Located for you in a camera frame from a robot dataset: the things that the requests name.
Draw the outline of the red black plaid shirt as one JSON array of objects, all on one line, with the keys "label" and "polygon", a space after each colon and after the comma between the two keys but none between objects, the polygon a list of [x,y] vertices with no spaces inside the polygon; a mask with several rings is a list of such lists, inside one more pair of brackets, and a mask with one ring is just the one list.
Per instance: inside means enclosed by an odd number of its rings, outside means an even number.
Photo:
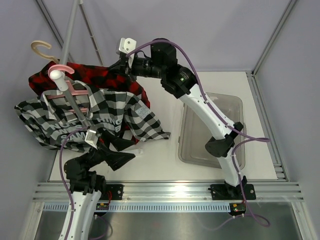
[{"label": "red black plaid shirt", "polygon": [[[55,65],[55,63],[50,61],[41,71],[28,78],[29,86],[37,94],[37,97],[44,91],[58,89],[48,76],[48,70],[53,65]],[[72,62],[67,63],[67,66],[75,69],[73,74],[69,74],[66,77],[71,83],[75,80],[79,80],[99,89],[130,92],[136,96],[140,96],[144,104],[147,107],[150,107],[150,101],[145,89],[138,82],[130,81],[126,76],[110,72],[107,67],[102,66],[84,65]]]}]

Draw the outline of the beige plastic hanger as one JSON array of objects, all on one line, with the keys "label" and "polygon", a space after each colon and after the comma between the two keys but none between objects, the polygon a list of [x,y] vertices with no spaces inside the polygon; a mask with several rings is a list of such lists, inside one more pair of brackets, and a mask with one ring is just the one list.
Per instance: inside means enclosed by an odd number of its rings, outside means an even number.
[{"label": "beige plastic hanger", "polygon": [[31,42],[30,47],[31,50],[39,57],[48,61],[52,61],[55,64],[58,64],[60,62],[54,55],[49,55],[42,51],[42,49],[50,50],[52,48],[52,45],[50,43],[42,40],[34,40]]}]

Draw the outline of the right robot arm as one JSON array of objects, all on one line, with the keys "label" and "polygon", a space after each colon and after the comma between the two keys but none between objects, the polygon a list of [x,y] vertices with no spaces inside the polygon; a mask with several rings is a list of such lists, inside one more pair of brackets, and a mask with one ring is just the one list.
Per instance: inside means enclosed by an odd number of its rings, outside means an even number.
[{"label": "right robot arm", "polygon": [[240,198],[247,179],[237,162],[235,139],[244,126],[230,120],[214,104],[204,92],[195,67],[178,63],[177,51],[191,63],[185,51],[166,38],[156,38],[137,46],[134,39],[122,37],[116,49],[119,60],[110,66],[110,70],[123,76],[160,79],[166,92],[193,110],[211,133],[205,149],[217,158],[223,172],[224,182],[213,184],[211,192],[230,199]]}]

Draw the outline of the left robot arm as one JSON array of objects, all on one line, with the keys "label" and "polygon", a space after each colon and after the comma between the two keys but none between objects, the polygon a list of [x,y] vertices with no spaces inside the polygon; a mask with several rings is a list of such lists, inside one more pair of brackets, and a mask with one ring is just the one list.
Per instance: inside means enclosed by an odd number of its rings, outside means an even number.
[{"label": "left robot arm", "polygon": [[65,184],[69,204],[59,239],[87,240],[94,213],[109,210],[112,200],[122,200],[124,186],[108,184],[103,175],[91,168],[102,162],[116,171],[135,158],[124,149],[135,142],[114,136],[105,131],[97,142],[97,148],[90,148],[85,154],[59,165],[60,176]]}]

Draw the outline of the pink plastic hanger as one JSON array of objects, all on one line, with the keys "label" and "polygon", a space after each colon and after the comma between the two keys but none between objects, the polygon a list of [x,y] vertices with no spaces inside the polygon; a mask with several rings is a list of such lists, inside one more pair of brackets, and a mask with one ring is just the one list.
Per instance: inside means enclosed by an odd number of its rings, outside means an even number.
[{"label": "pink plastic hanger", "polygon": [[60,99],[65,98],[72,110],[70,110],[73,113],[76,113],[76,111],[81,111],[82,113],[86,113],[88,108],[87,107],[79,107],[76,103],[76,100],[74,97],[78,96],[87,96],[89,93],[87,90],[81,89],[77,90],[73,87],[72,83],[69,80],[66,80],[66,73],[68,74],[74,74],[75,70],[67,65],[63,64],[55,64],[52,65],[47,74],[52,82],[57,86],[58,90],[61,92],[61,94],[45,94],[44,99],[48,102],[49,100],[54,99]]}]

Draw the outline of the grey black plaid shirt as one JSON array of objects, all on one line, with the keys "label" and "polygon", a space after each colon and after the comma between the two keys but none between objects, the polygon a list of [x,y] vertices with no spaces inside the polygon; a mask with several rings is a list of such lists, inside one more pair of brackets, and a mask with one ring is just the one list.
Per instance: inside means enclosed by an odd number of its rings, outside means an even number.
[{"label": "grey black plaid shirt", "polygon": [[[81,81],[75,87],[85,88],[86,95],[78,95],[76,103],[85,110],[85,119],[98,128],[98,136],[111,142],[117,151],[125,150],[138,141],[167,140],[160,120],[137,96],[128,91],[98,88]],[[46,90],[37,98],[25,100],[14,107],[26,129],[48,150],[57,150],[65,138],[65,149],[84,153],[90,149],[85,143],[82,123],[71,110],[59,90]]]}]

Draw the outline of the grey clothes rack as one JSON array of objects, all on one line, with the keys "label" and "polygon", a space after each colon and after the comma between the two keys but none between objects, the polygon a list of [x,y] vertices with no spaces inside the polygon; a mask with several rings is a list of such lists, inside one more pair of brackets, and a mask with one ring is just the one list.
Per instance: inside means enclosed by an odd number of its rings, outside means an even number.
[{"label": "grey clothes rack", "polygon": [[[70,17],[68,20],[65,41],[62,47],[62,56],[58,64],[67,66],[67,56],[69,54],[77,8],[82,5],[82,1],[75,0],[72,4]],[[71,112],[70,103],[63,97],[51,99],[44,102],[47,104],[48,119],[51,123],[48,127],[52,129],[51,136],[63,147],[70,139],[72,144],[67,146],[69,150],[76,152],[87,152],[92,148],[85,142],[86,133],[89,127],[97,128],[98,140],[104,130],[109,131],[117,137],[122,128],[122,123],[131,124],[129,119],[130,101],[136,106],[143,106],[138,98],[129,92],[110,91],[98,88],[79,80],[71,82],[76,90],[87,90],[88,95],[74,96],[76,104],[81,108],[87,108],[87,112]],[[143,152],[140,148],[132,146],[124,150],[125,153],[132,153],[135,156]]]}]

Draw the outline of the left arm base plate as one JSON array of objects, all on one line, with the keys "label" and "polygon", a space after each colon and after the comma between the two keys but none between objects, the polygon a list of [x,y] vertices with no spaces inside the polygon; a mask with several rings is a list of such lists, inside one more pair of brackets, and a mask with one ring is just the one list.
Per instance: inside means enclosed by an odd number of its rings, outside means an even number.
[{"label": "left arm base plate", "polygon": [[124,185],[123,184],[106,184],[102,188],[102,194],[96,204],[95,215],[102,217],[109,213],[113,208],[113,203],[123,199]]}]

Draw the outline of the aluminium front rail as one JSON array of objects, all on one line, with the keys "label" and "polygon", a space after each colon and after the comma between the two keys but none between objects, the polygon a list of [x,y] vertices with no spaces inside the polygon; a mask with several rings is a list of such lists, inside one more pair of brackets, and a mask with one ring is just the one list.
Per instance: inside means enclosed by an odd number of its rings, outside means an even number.
[{"label": "aluminium front rail", "polygon": [[[121,182],[124,202],[209,202],[209,182]],[[296,182],[253,182],[258,202],[302,202]],[[67,202],[68,194],[61,182],[41,182],[35,187],[33,202]]]}]

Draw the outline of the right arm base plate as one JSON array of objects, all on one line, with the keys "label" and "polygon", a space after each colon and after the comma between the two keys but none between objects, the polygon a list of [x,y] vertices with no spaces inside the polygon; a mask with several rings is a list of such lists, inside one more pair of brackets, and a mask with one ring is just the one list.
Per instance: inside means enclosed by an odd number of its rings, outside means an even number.
[{"label": "right arm base plate", "polygon": [[244,196],[241,186],[236,187],[223,184],[211,184],[208,190],[210,191],[212,200],[256,200],[256,192],[253,184],[245,184],[243,187]]}]

